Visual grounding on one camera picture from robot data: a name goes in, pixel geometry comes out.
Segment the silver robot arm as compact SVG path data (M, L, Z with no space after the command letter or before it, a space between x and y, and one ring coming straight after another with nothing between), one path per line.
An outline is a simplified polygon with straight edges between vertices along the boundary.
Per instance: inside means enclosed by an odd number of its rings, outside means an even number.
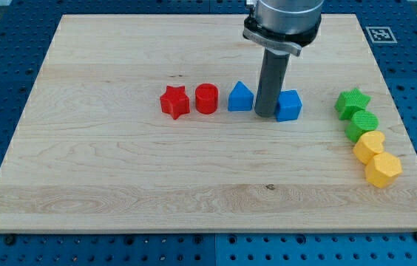
M319 31L323 4L323 0L247 1L243 37L275 55L298 57Z

